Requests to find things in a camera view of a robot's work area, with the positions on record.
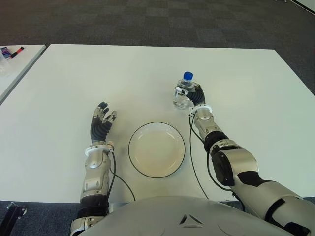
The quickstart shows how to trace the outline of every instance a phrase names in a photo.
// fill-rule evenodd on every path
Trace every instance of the dark carpet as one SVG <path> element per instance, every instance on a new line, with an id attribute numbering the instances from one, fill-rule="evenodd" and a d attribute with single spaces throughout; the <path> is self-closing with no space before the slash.
<path id="1" fill-rule="evenodd" d="M 315 16 L 273 0 L 6 0 L 0 45 L 275 49 L 315 93 Z"/>

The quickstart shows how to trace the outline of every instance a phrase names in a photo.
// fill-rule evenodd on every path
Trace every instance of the white plate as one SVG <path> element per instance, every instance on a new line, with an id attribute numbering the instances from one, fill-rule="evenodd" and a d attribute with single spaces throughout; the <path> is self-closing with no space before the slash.
<path id="1" fill-rule="evenodd" d="M 134 132 L 128 152 L 131 163 L 141 174 L 162 178 L 180 167 L 185 156 L 185 144 L 174 127 L 153 122 Z"/>

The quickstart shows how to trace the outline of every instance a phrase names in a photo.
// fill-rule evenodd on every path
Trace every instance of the gray carpet floor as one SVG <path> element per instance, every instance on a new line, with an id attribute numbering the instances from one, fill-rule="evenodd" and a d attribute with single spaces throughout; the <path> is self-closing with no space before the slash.
<path id="1" fill-rule="evenodd" d="M 0 15 L 0 45 L 275 49 L 315 93 L 315 17 L 292 2 L 5 0 Z M 315 198 L 308 200 L 315 203 Z M 0 201 L 0 221 L 7 204 Z M 238 202 L 226 204 L 240 208 Z M 18 220 L 12 236 L 66 236 L 78 209 L 78 204 L 26 205 L 28 213 Z"/>

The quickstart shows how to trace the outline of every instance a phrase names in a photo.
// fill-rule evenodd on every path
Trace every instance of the plate rim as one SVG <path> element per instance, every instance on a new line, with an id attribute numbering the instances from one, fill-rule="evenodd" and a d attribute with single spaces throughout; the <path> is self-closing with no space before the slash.
<path id="1" fill-rule="evenodd" d="M 182 140 L 183 140 L 183 144 L 184 144 L 184 155 L 183 155 L 183 158 L 182 158 L 182 161 L 181 161 L 180 165 L 179 165 L 178 168 L 177 168 L 176 170 L 174 170 L 172 173 L 170 173 L 169 175 L 166 175 L 166 176 L 162 176 L 162 177 L 152 177 L 152 176 L 148 176 L 148 175 L 142 173 L 141 171 L 139 171 L 139 170 L 135 167 L 135 165 L 133 164 L 133 162 L 132 162 L 132 160 L 131 160 L 131 157 L 130 157 L 129 148 L 130 148 L 130 142 L 131 142 L 132 137 L 133 137 L 134 134 L 135 134 L 139 129 L 141 129 L 143 126 L 148 125 L 148 124 L 152 124 L 152 123 L 162 123 L 162 124 L 166 124 L 166 125 L 171 126 L 173 129 L 175 129 L 175 130 L 179 133 L 179 135 L 181 136 L 181 138 L 182 138 Z M 172 125 L 170 125 L 170 124 L 168 124 L 168 123 L 165 123 L 165 122 L 160 122 L 160 121 L 149 122 L 149 123 L 146 123 L 146 124 L 140 126 L 139 128 L 137 128 L 137 129 L 134 131 L 134 133 L 132 134 L 131 138 L 129 139 L 129 143 L 128 143 L 128 157 L 129 157 L 129 160 L 130 160 L 132 166 L 133 166 L 140 174 L 142 174 L 142 175 L 144 175 L 144 176 L 146 176 L 146 177 L 149 177 L 149 178 L 165 178 L 165 177 L 168 177 L 168 176 L 172 175 L 173 173 L 175 173 L 175 172 L 180 168 L 180 166 L 182 165 L 182 163 L 183 163 L 183 161 L 184 161 L 184 159 L 185 159 L 185 153 L 186 153 L 186 145 L 185 145 L 185 141 L 184 141 L 184 138 L 183 138 L 182 134 L 181 134 L 174 126 L 172 126 Z"/>

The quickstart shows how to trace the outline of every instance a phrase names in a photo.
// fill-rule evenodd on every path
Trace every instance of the red marker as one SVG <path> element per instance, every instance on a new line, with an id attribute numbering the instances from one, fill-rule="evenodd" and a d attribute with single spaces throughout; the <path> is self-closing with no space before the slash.
<path id="1" fill-rule="evenodd" d="M 24 50 L 23 47 L 19 48 L 18 51 L 16 51 L 16 52 L 14 52 L 14 53 L 11 54 L 10 58 L 14 58 L 16 55 L 18 55 L 18 54 L 19 54 L 21 51 L 23 51 L 23 50 Z"/>

